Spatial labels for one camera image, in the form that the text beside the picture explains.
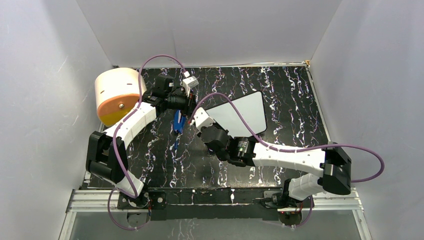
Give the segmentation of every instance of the black marble table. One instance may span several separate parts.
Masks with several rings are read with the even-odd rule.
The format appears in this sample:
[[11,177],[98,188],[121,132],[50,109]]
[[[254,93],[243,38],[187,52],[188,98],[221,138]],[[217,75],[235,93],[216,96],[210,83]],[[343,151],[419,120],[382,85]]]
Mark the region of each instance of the black marble table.
[[[195,88],[198,100],[219,92],[239,98],[255,91],[264,95],[267,130],[266,142],[297,147],[326,144],[328,139],[316,99],[304,66],[202,67],[188,68],[199,80]],[[147,87],[158,74],[183,78],[179,68],[151,68],[142,75]],[[223,103],[219,96],[210,98],[204,108]],[[237,167],[209,155],[195,136],[195,128],[186,124],[183,134],[172,132],[174,111],[168,110],[143,129],[127,150],[129,170],[153,188],[257,188],[279,187],[287,178],[303,173],[281,167]],[[112,185],[91,176],[88,188]]]

